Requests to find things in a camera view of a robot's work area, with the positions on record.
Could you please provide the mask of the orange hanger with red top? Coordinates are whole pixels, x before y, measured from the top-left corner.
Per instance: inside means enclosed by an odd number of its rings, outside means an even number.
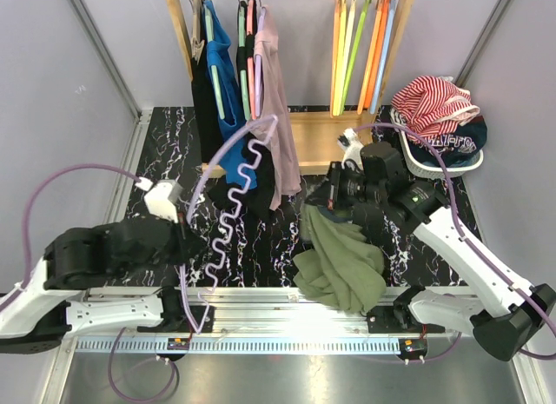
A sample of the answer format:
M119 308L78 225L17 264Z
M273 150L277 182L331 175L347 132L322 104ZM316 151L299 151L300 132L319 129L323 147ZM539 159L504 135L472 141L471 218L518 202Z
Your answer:
M336 95L339 89L338 72L341 67L341 52L343 50L342 35L345 29L345 0L335 0L334 6L334 33L332 47L331 83L330 83L330 107L329 115L335 116Z

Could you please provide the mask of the red white striped top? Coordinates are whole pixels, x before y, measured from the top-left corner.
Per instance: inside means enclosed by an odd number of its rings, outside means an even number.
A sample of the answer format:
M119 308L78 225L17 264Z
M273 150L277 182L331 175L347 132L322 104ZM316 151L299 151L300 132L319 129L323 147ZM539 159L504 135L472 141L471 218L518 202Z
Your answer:
M438 76L415 78L394 95L391 106L423 139L451 134L480 113L468 90Z

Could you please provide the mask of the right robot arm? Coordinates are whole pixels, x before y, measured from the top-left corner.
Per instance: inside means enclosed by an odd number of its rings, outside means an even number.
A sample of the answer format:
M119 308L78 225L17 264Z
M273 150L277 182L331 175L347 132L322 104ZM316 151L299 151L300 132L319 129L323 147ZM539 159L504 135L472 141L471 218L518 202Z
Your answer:
M322 184L306 199L330 212L374 205L395 225L433 249L474 291L474 299L440 295L414 286L393 304L404 332L420 325L471 335L492 357L510 361L549 322L555 292L532 285L470 232L456 209L432 184L412 181L400 153L387 142L359 151L360 160L331 162Z

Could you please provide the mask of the black white striped tank top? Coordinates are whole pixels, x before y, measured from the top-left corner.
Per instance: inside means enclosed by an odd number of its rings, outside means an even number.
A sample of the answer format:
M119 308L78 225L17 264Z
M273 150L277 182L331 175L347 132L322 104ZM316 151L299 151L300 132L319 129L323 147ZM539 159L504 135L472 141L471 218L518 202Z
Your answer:
M391 106L389 115L390 115L391 123L399 127L398 128L399 135L404 136L405 139L407 139L408 126L406 120L403 118L401 113L394 106Z

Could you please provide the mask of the yellow plastic hanger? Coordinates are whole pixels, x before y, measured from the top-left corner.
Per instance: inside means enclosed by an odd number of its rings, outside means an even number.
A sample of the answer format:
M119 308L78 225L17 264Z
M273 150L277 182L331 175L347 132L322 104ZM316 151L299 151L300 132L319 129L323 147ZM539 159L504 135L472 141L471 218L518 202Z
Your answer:
M354 28L356 0L340 0L339 35L334 77L333 114L339 116L343 108L343 90L347 76L348 59Z

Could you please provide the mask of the olive green top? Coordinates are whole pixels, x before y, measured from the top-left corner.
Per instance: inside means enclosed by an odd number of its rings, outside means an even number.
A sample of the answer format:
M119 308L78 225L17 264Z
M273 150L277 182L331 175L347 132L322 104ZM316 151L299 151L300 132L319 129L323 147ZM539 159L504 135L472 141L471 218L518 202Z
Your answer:
M384 257L348 212L326 213L304 204L300 237L311 248L293 259L294 283L306 299L351 314L378 305L387 287Z

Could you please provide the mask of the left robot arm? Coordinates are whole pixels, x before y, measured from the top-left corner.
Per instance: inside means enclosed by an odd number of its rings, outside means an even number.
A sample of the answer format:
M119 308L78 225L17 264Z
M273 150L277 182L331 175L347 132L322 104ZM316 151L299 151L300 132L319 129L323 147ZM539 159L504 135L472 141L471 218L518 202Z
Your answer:
M63 339L119 328L172 333L187 311L172 286L117 301L81 301L108 279L155 262L183 265L206 249L184 222L143 215L94 228L71 228L44 251L30 280L1 298L1 351L39 354Z

